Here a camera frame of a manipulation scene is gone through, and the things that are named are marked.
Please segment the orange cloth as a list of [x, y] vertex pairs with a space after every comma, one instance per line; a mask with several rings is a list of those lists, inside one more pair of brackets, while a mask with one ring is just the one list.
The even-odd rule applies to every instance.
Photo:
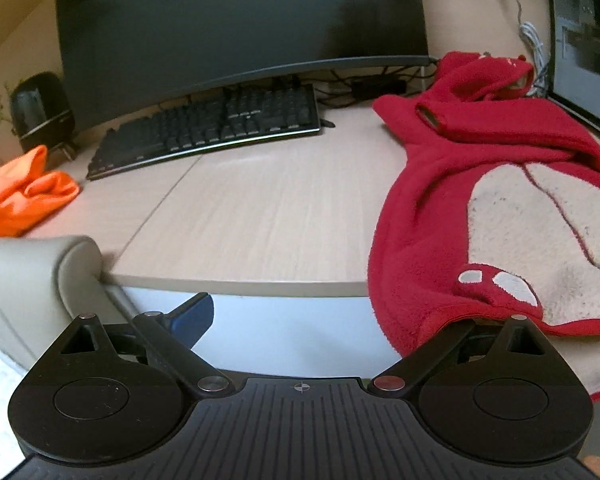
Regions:
[[47, 154], [40, 145], [0, 167], [0, 237], [27, 233], [80, 194], [68, 174], [45, 169]]

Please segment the black mechanical keyboard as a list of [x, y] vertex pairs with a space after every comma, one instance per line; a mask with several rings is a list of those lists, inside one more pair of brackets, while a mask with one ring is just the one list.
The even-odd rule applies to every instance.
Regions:
[[166, 160], [321, 132], [312, 84], [279, 81], [223, 90], [110, 129], [87, 167], [95, 181]]

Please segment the black round speaker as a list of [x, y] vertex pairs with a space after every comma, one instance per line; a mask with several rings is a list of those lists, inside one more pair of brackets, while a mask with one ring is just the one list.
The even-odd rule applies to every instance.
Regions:
[[9, 93], [9, 110], [12, 132], [25, 153], [43, 145], [66, 159], [76, 158], [76, 120], [56, 74], [43, 72], [21, 81]]

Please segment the black curved monitor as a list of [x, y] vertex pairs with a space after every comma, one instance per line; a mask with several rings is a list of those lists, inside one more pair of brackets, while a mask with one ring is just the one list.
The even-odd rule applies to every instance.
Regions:
[[310, 70], [422, 63], [422, 0], [56, 0], [85, 130], [181, 96]]

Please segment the red fleece garment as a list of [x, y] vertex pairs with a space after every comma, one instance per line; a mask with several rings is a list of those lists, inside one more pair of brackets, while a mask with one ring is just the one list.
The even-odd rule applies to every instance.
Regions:
[[451, 52], [375, 113], [406, 151], [370, 248], [377, 322], [402, 356], [465, 318], [528, 316], [600, 400], [600, 144], [530, 96], [524, 58]]

